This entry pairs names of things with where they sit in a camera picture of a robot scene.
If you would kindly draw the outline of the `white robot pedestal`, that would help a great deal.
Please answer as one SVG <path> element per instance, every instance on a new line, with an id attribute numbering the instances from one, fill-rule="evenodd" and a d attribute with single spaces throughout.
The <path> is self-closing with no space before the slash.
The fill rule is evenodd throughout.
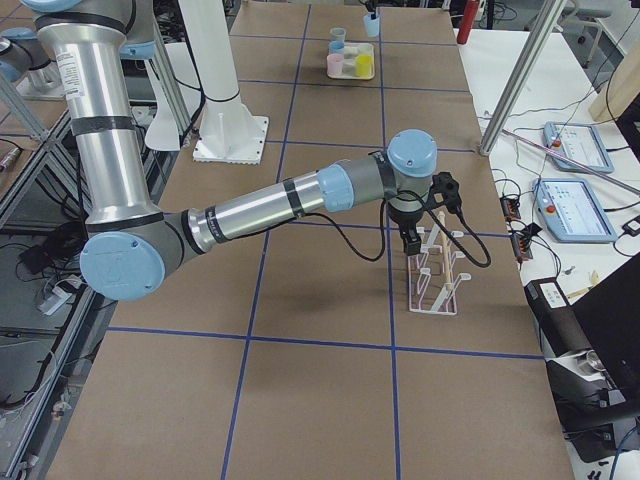
<path id="1" fill-rule="evenodd" d="M 179 3 L 206 103 L 194 159 L 258 164 L 269 119 L 254 116 L 242 102 L 221 1 Z"/>

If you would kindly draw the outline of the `pink plastic cup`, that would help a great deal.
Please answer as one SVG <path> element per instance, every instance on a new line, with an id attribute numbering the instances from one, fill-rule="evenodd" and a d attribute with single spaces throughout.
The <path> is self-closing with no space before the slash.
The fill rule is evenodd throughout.
<path id="1" fill-rule="evenodd" d="M 339 78 L 342 75 L 344 56 L 339 53 L 331 53 L 326 57 L 326 72 L 330 78 Z"/>

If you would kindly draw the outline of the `aluminium frame post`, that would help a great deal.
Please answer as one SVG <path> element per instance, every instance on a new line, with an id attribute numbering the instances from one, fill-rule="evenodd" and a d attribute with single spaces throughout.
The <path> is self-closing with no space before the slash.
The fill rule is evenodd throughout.
<path id="1" fill-rule="evenodd" d="M 490 155 L 565 5 L 565 0 L 543 3 L 481 139 L 481 155 Z"/>

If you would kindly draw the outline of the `metal reacher grabber stick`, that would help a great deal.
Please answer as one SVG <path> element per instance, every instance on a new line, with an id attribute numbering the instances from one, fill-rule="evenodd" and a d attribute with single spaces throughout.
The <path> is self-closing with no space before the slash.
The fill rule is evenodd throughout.
<path id="1" fill-rule="evenodd" d="M 576 162 L 576 161 L 574 161 L 574 160 L 572 160 L 570 158 L 567 158 L 567 157 L 565 157 L 564 155 L 562 155 L 561 153 L 559 153 L 558 151 L 556 151 L 556 150 L 554 150 L 552 148 L 548 148 L 548 147 L 545 147 L 543 145 L 537 144 L 537 143 L 533 142 L 532 140 L 529 140 L 529 139 L 527 139 L 525 137 L 522 137 L 522 136 L 520 136 L 520 135 L 518 135 L 518 134 L 516 134 L 514 132 L 511 132 L 509 130 L 506 130 L 506 129 L 502 129 L 501 133 L 504 134 L 504 135 L 510 136 L 510 137 L 514 138 L 515 140 L 518 140 L 520 142 L 524 142 L 526 145 L 534 147 L 534 148 L 544 152 L 546 155 L 549 155 L 549 156 L 551 156 L 551 157 L 553 157 L 555 159 L 558 159 L 558 160 L 560 160 L 560 161 L 562 161 L 562 162 L 564 162 L 564 163 L 566 163 L 568 165 L 571 165 L 574 168 L 578 169 L 579 171 L 582 171 L 584 173 L 596 176 L 596 177 L 598 177 L 598 178 L 600 178 L 600 179 L 602 179 L 602 180 L 604 180 L 604 181 L 606 181 L 608 183 L 611 183 L 611 184 L 615 185 L 616 187 L 619 187 L 619 188 L 621 188 L 621 189 L 623 189 L 625 191 L 628 191 L 628 192 L 634 194 L 637 197 L 640 196 L 640 190 L 639 189 L 637 189 L 635 187 L 632 187 L 632 186 L 630 186 L 630 185 L 628 185 L 628 184 L 626 184 L 626 183 L 624 183 L 624 182 L 622 182 L 620 180 L 612 178 L 612 177 L 610 177 L 610 176 L 608 176 L 608 175 L 606 175 L 606 174 L 604 174 L 602 172 L 594 170 L 592 167 L 589 167 L 587 165 L 584 165 L 584 164 L 581 164 L 579 162 Z"/>

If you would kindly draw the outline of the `teach pendant tablet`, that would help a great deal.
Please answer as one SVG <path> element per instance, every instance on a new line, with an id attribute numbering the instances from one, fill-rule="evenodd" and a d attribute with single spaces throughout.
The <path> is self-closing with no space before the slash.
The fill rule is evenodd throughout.
<path id="1" fill-rule="evenodd" d="M 546 122 L 543 136 L 548 148 L 565 157 L 604 174 L 614 172 L 613 163 L 595 127 L 580 123 Z"/>
<path id="2" fill-rule="evenodd" d="M 541 178 L 532 190 L 546 229 L 556 241 L 606 244 L 617 238 L 587 181 Z"/>

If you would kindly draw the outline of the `black box device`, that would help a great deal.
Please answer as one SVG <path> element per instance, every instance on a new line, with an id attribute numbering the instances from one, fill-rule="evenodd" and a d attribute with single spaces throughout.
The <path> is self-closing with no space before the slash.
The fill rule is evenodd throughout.
<path id="1" fill-rule="evenodd" d="M 549 345 L 548 351 L 555 357 L 592 348 L 571 304 L 554 278 L 531 280 L 525 285 L 524 292 Z"/>

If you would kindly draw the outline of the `red bottle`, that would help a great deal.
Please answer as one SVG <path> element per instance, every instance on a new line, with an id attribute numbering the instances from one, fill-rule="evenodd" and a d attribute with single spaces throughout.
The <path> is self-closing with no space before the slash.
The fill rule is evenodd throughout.
<path id="1" fill-rule="evenodd" d="M 479 0 L 467 0 L 462 20 L 458 27 L 456 41 L 458 45 L 465 45 L 473 28 L 477 12 L 480 7 Z"/>

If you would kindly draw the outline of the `cream serving tray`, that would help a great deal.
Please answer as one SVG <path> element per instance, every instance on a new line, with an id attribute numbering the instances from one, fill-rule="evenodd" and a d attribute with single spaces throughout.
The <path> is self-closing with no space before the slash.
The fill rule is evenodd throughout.
<path id="1" fill-rule="evenodd" d="M 373 56 L 373 75 L 370 78 L 360 79 L 355 75 L 354 60 L 360 54 L 369 54 Z M 375 77 L 375 52 L 374 46 L 371 43 L 345 43 L 343 56 L 344 64 L 342 75 L 339 78 L 331 79 L 368 81 Z"/>

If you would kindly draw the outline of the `near teach pendant tablet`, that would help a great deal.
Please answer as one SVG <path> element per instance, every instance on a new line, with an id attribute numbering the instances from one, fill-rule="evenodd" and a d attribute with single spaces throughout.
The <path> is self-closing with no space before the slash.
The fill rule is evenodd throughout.
<path id="1" fill-rule="evenodd" d="M 541 178 L 532 190 L 546 229 L 556 241 L 606 244 L 617 238 L 587 181 Z"/>

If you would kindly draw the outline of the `light blue plastic cup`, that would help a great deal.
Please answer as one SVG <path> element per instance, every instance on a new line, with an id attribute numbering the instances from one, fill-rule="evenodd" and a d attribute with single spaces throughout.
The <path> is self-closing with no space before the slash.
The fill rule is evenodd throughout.
<path id="1" fill-rule="evenodd" d="M 378 37 L 380 33 L 380 18 L 376 13 L 369 12 L 363 17 L 366 35 L 370 38 Z"/>

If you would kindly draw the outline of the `far teach pendant tablet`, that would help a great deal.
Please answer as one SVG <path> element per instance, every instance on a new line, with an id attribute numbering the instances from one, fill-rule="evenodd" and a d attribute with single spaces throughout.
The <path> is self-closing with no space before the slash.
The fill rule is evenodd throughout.
<path id="1" fill-rule="evenodd" d="M 580 123 L 546 122 L 543 136 L 548 148 L 565 157 L 604 174 L 614 172 L 613 163 L 595 127 Z"/>

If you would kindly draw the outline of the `black monitor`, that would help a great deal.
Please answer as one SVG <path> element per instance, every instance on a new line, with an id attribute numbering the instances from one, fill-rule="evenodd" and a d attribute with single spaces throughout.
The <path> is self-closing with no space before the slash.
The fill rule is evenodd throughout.
<path id="1" fill-rule="evenodd" d="M 616 387 L 630 397 L 639 396 L 639 218 L 622 226 L 614 249 L 627 261 L 585 294 L 573 309 Z"/>

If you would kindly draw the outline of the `yellow plastic cup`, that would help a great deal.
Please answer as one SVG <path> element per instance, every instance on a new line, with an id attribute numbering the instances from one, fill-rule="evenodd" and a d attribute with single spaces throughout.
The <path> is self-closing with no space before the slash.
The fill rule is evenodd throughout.
<path id="1" fill-rule="evenodd" d="M 365 79 L 373 75 L 373 56 L 360 54 L 354 60 L 355 75 L 357 78 Z"/>

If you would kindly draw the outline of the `grey plastic cup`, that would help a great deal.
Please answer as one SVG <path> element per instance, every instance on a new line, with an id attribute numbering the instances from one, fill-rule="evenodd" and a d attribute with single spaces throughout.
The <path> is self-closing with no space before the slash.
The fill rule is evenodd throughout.
<path id="1" fill-rule="evenodd" d="M 346 29 L 343 27 L 332 27 L 329 30 L 332 41 L 344 42 L 346 38 Z"/>

